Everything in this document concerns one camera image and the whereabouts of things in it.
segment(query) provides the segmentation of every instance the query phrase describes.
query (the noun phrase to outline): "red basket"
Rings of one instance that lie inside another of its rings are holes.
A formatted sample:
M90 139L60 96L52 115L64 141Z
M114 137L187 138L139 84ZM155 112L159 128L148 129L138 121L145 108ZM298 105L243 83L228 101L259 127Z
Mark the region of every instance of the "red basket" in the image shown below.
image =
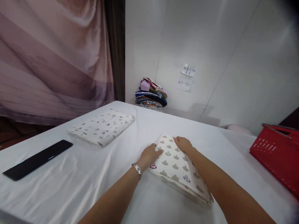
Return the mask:
M250 153L299 200L299 130L262 126Z

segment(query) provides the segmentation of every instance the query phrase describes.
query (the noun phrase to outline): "white wall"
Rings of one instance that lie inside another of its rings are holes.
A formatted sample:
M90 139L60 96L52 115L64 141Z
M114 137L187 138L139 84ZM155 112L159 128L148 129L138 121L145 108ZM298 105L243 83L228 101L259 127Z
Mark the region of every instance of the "white wall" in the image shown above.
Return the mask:
M299 106L298 38L281 9L260 2L200 122L259 133L261 123L278 124Z
M126 102L149 76L165 113L258 133L299 106L291 25L272 0L127 0ZM182 63L198 67L192 93L176 89Z
M156 79L167 0L126 0L126 103L143 77Z

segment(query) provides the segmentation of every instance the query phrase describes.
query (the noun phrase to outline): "table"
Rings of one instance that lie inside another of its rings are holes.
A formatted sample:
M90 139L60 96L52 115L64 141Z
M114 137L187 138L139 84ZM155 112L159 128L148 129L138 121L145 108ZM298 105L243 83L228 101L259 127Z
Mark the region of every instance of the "table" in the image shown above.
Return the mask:
M67 133L113 108L136 120L106 147ZM250 154L250 135L115 101L0 151L0 172L65 139L74 145L20 181L0 174L0 209L31 223L77 223L162 134L187 137L242 186L277 223L292 218L295 198ZM226 223L215 202L202 208L145 172L123 223Z

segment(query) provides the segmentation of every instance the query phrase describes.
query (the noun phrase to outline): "pink curtain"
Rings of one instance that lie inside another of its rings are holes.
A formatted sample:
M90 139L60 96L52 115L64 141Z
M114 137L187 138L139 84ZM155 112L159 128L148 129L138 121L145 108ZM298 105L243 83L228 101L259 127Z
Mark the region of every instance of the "pink curtain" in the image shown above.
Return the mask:
M112 101L103 1L0 1L0 116L59 125Z

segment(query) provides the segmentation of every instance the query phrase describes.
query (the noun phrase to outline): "silver watch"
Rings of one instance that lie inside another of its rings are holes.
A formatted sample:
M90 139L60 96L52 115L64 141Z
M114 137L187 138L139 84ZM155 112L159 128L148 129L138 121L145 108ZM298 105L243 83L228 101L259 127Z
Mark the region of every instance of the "silver watch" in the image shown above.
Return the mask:
M133 163L132 166L135 167L135 169L137 170L137 172L139 174L139 179L141 179L141 168L136 163Z

